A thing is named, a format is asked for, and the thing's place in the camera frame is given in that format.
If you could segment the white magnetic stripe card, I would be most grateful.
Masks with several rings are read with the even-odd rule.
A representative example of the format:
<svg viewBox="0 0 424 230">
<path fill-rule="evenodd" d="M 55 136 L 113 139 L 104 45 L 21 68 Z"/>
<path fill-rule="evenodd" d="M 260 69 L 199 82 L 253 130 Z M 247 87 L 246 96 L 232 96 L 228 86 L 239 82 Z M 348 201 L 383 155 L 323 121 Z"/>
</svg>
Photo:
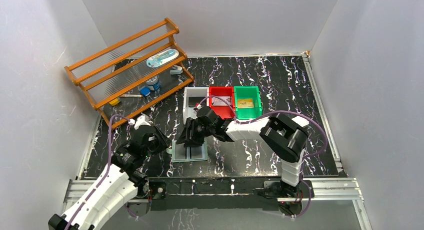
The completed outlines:
<svg viewBox="0 0 424 230">
<path fill-rule="evenodd" d="M 230 96 L 218 96 L 212 98 L 211 104 L 212 106 L 226 106 L 231 105 L 232 100 Z"/>
</svg>

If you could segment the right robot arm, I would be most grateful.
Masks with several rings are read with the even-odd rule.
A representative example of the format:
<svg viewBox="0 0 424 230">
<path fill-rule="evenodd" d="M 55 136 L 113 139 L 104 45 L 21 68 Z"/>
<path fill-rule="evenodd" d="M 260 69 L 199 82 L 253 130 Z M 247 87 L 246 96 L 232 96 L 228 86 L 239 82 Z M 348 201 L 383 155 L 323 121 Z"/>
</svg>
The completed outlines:
<svg viewBox="0 0 424 230">
<path fill-rule="evenodd" d="M 281 159 L 281 181 L 296 187 L 301 181 L 301 165 L 309 134 L 306 126 L 312 120 L 299 113 L 273 111 L 252 120 L 241 121 L 237 118 L 222 118 L 210 107 L 202 107 L 196 117 L 188 117 L 177 144 L 185 147 L 201 146 L 206 137 L 213 136 L 222 142 L 238 140 L 258 140 Z"/>
</svg>

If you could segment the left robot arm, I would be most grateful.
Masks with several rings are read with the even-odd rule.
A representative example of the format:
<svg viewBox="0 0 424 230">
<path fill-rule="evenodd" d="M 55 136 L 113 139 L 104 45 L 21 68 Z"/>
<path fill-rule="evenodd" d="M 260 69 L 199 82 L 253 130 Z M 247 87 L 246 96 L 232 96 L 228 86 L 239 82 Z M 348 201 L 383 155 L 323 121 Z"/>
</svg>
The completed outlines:
<svg viewBox="0 0 424 230">
<path fill-rule="evenodd" d="M 80 199 L 49 219 L 50 230 L 99 230 L 129 200 L 150 193 L 149 178 L 139 169 L 147 157 L 165 151 L 171 141 L 157 126 L 134 128 L 133 137 L 110 154 L 104 170 Z"/>
</svg>

